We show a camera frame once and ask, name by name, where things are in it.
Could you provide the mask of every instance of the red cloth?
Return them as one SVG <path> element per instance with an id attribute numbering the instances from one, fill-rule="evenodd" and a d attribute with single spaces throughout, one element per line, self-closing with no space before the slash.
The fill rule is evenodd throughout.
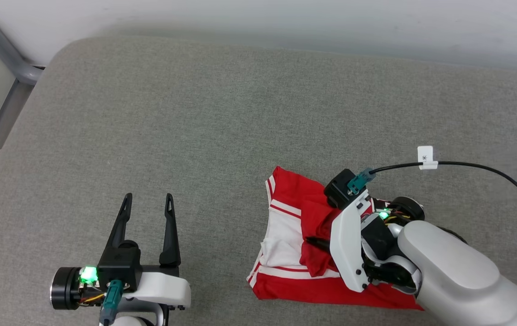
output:
<path id="1" fill-rule="evenodd" d="M 266 184 L 270 230 L 267 230 L 262 243 L 263 249 L 247 278 L 259 299 L 421 310 L 413 296 L 401 293 L 386 283 L 369 285 L 362 293 L 349 290 L 339 277 L 331 255 L 304 242 L 310 236 L 328 240 L 331 222 L 339 213 L 338 209 L 327 205 L 322 184 L 281 167 L 273 171 Z M 300 223 L 296 224 L 296 230 L 293 226 L 295 221 Z M 283 227 L 289 227 L 291 231 L 282 232 Z M 266 244 L 273 243 L 274 240 L 269 233 L 277 234 L 281 238 L 276 240 L 283 241 L 285 245 L 274 247 L 274 250 L 273 247 L 267 248 Z M 267 266 L 273 261 L 281 260 L 265 255 L 272 256 L 273 251 L 293 248 L 294 244 L 300 250 L 300 253 L 296 253 L 298 261 L 293 264 L 287 259 L 289 252 L 292 256 L 292 250 L 289 250 L 282 254 L 287 259 L 282 260 L 286 262 L 285 266 Z"/>

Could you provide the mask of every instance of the glowing green light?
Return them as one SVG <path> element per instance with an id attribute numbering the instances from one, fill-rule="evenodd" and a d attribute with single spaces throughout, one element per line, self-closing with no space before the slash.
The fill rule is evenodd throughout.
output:
<path id="1" fill-rule="evenodd" d="M 95 268 L 94 266 L 85 266 L 81 270 L 79 281 L 81 283 L 94 283 L 95 281 L 97 281 L 97 268 Z"/>

